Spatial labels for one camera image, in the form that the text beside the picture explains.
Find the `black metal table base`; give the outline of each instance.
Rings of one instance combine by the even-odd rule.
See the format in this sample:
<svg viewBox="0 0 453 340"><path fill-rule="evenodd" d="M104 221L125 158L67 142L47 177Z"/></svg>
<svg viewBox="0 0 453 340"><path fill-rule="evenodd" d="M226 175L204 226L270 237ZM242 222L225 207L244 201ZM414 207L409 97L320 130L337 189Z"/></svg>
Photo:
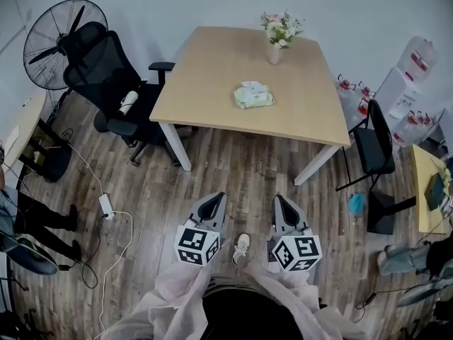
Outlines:
<svg viewBox="0 0 453 340"><path fill-rule="evenodd" d="M369 191L367 231L377 234L393 234L395 213L417 204L415 196L395 204L393 196L380 191Z"/></svg>
<svg viewBox="0 0 453 340"><path fill-rule="evenodd" d="M44 121L39 120L38 127L60 147L56 149L45 149L34 139L30 139L28 143L44 156L43 164L36 164L34 160L24 154L19 157L19 160L30 169L36 171L38 175L43 176L46 181L54 183L55 181L58 181L66 171L69 162L71 161L72 150L67 142L46 125Z"/></svg>

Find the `white cube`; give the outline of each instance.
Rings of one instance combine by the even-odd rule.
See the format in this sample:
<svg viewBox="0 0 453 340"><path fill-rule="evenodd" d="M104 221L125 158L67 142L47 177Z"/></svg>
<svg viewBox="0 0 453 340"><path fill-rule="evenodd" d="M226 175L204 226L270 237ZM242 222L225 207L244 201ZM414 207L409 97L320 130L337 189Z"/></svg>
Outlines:
<svg viewBox="0 0 453 340"><path fill-rule="evenodd" d="M220 233L179 225L174 248L179 261L206 266L220 249Z"/></svg>
<svg viewBox="0 0 453 340"><path fill-rule="evenodd" d="M317 235L283 236L272 253L284 272L309 271L323 257Z"/></svg>

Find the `chair armrest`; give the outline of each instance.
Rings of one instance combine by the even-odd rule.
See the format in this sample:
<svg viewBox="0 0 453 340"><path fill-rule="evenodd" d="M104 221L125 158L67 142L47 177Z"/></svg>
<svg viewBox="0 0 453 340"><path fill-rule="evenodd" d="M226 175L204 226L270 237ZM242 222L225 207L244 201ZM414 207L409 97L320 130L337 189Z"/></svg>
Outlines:
<svg viewBox="0 0 453 340"><path fill-rule="evenodd" d="M173 70L173 67L175 66L175 63L172 62L155 62L151 64L148 69L150 71L166 71L169 72Z"/></svg>
<svg viewBox="0 0 453 340"><path fill-rule="evenodd" d="M113 118L107 122L107 128L117 135L132 137L135 135L138 125Z"/></svg>

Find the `potted plant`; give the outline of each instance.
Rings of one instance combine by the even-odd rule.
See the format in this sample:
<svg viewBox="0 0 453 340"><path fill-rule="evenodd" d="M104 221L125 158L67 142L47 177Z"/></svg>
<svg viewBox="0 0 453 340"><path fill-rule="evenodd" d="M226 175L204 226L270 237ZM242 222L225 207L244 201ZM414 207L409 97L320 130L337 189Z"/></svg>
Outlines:
<svg viewBox="0 0 453 340"><path fill-rule="evenodd" d="M289 16L287 11L282 15L264 13L261 16L261 25L264 27L266 37L271 44L269 62L278 64L282 49L289 48L292 37L302 32L300 30L302 25L298 19Z"/></svg>

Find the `power strip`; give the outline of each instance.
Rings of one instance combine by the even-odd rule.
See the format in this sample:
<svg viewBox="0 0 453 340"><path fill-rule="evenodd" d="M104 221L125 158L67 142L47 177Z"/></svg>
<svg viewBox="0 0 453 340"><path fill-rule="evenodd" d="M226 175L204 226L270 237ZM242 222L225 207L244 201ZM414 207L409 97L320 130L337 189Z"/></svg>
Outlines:
<svg viewBox="0 0 453 340"><path fill-rule="evenodd" d="M101 203L102 211L104 215L107 215L107 220L112 220L115 217L115 213L113 212L112 203L107 194L103 194L99 197L99 203Z"/></svg>

